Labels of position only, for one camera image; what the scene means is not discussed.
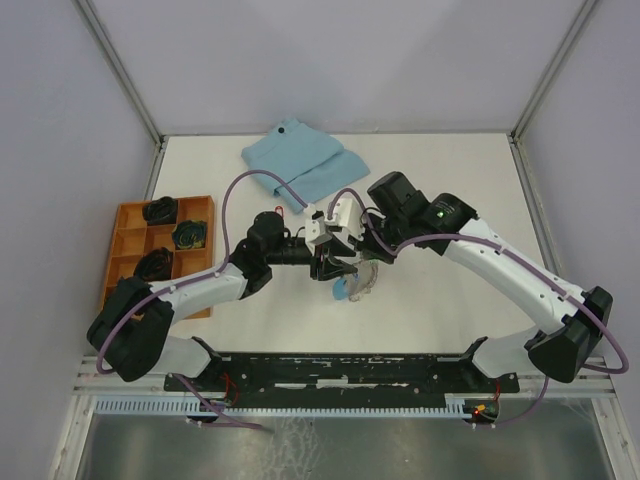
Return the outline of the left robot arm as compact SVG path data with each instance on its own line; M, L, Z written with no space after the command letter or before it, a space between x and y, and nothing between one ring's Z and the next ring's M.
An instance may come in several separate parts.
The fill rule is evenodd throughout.
M272 278L275 265L307 266L317 281L353 274L355 251L334 228L314 218L308 241L291 235L283 218L262 212L227 262L174 280L147 283L138 277L118 281L87 331L99 353L97 369L132 382L152 371L187 378L209 390L221 378L220 356L204 340L170 335L171 326L215 305L246 299Z

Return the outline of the metal key organizer blue handle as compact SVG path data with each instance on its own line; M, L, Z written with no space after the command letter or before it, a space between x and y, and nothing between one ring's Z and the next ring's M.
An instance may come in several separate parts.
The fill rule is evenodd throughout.
M336 301L357 302L371 292L378 277L378 262L361 260L354 264L356 271L348 273L335 281L332 295Z

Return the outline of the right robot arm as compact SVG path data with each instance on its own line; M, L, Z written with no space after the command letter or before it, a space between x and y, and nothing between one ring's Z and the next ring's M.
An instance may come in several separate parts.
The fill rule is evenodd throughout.
M442 193L428 200L401 172L385 175L367 193L379 212L357 242L359 250L391 264L409 246L431 249L484 279L534 323L476 340L458 368L463 386L481 391L528 367L570 383L586 367L613 305L607 290L585 290L554 275L517 252L461 199Z

